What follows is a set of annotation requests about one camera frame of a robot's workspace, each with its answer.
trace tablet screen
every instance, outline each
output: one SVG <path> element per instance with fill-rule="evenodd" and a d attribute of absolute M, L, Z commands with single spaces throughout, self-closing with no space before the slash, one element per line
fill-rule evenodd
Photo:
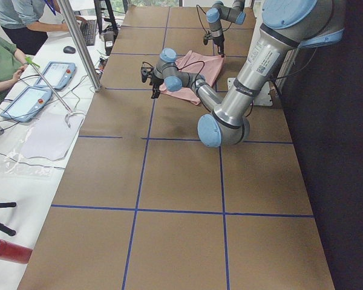
<path fill-rule="evenodd" d="M 27 115 L 45 93 L 41 89 L 28 88 L 6 111 L 12 118 Z"/>
<path fill-rule="evenodd" d="M 51 86 L 57 86 L 65 75 L 69 64 L 67 63 L 52 63 L 43 76 L 47 79 Z M 47 84 L 41 80 L 38 85 L 46 86 Z"/>

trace computer mouse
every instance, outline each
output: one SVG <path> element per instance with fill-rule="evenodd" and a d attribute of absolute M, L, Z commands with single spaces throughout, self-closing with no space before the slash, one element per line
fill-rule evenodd
<path fill-rule="evenodd" d="M 71 46 L 66 46 L 63 48 L 63 52 L 64 53 L 75 53 L 76 52 L 76 49 L 74 47 L 71 47 Z"/>

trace keyboard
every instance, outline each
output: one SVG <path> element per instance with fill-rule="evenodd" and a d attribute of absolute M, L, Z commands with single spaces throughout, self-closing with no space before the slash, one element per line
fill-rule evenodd
<path fill-rule="evenodd" d="M 81 23 L 79 26 L 83 39 L 85 39 L 86 46 L 94 45 L 97 34 L 96 20 L 87 20 L 86 23 Z"/>

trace green shirt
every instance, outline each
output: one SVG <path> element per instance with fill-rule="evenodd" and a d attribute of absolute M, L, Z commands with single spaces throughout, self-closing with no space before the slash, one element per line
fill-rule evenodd
<path fill-rule="evenodd" d="M 10 80 L 13 74 L 22 66 L 15 59 L 16 45 L 0 37 L 0 82 Z"/>

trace person's arm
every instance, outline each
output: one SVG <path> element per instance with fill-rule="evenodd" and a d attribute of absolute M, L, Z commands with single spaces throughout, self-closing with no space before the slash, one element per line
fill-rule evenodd
<path fill-rule="evenodd" d="M 5 91 L 6 89 L 12 88 L 12 86 L 20 79 L 20 76 L 22 73 L 23 73 L 23 71 L 21 69 L 18 69 L 13 74 L 12 79 L 0 82 L 0 92 Z"/>
<path fill-rule="evenodd" d="M 26 55 L 19 49 L 17 48 L 15 53 L 13 54 L 15 56 L 15 59 L 17 59 L 21 64 L 25 64 L 27 63 L 26 61 Z"/>
<path fill-rule="evenodd" d="M 44 31 L 44 32 L 52 32 L 52 31 L 68 31 L 68 27 L 66 23 L 61 24 L 48 24 L 39 21 L 35 21 L 31 24 L 27 25 L 29 30 L 34 31 Z"/>

